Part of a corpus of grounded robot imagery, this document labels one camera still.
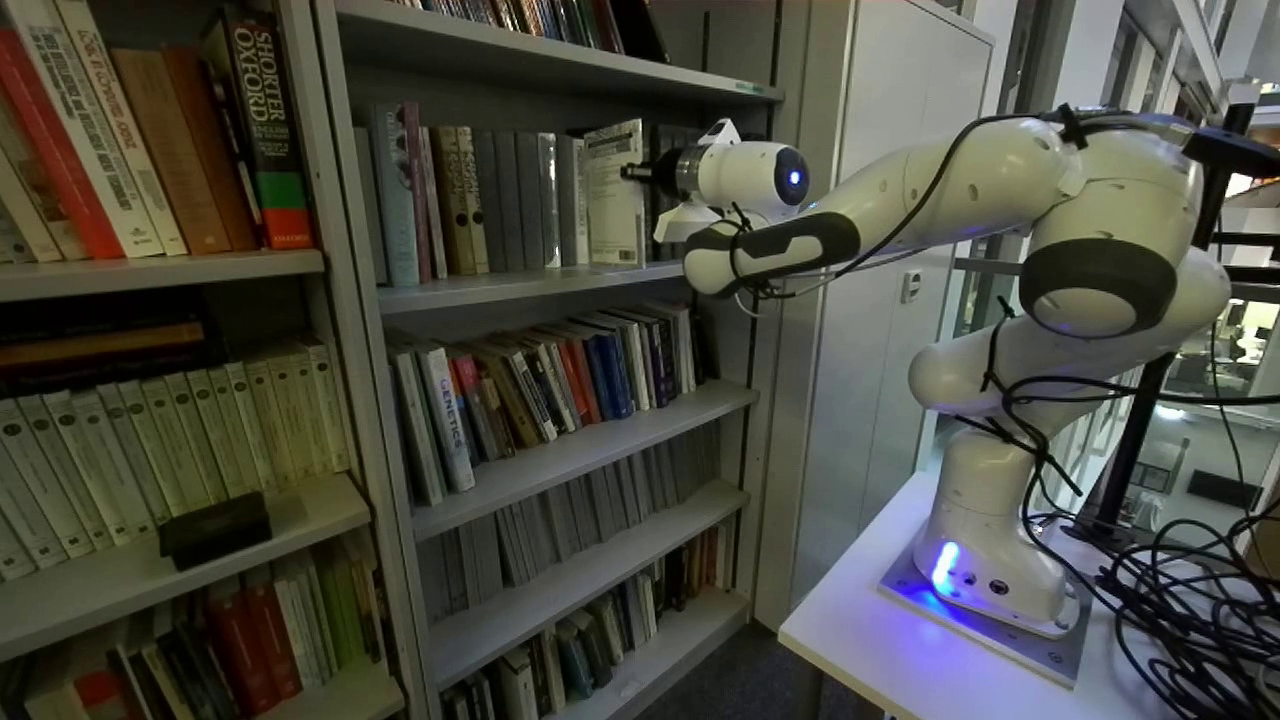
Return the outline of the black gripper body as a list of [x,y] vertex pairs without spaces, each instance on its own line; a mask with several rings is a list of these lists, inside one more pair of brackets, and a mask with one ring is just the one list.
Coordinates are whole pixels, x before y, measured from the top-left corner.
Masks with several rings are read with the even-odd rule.
[[689,149],[671,149],[671,151],[664,151],[664,155],[654,155],[646,164],[624,164],[621,176],[635,180],[635,184],[652,184],[664,197],[689,200],[693,197],[693,151]]

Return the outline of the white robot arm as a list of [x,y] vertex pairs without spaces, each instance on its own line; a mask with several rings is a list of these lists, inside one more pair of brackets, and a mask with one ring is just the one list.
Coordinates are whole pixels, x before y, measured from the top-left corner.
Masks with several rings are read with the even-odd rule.
[[790,273],[853,273],[932,244],[1021,231],[1021,312],[912,357],[912,395],[967,426],[942,448],[912,563],[967,612],[1051,637],[1068,579],[1024,501],[1049,441],[1089,386],[1179,348],[1227,300],[1227,273],[1193,244],[1198,166],[1242,145],[1174,114],[985,114],[949,140],[896,149],[832,191],[796,149],[710,127],[631,166],[671,197],[654,235],[684,278],[728,295]]

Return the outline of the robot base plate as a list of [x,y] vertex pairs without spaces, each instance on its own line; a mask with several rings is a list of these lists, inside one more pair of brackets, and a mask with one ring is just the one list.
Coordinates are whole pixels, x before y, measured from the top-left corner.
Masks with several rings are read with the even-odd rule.
[[912,612],[942,624],[1026,672],[1072,687],[1084,659],[1090,595],[1084,584],[1060,577],[1049,593],[1049,612],[1021,612],[1024,579],[1003,572],[985,577],[981,558],[961,538],[941,538],[926,558],[916,558],[925,536],[888,563],[880,593]]

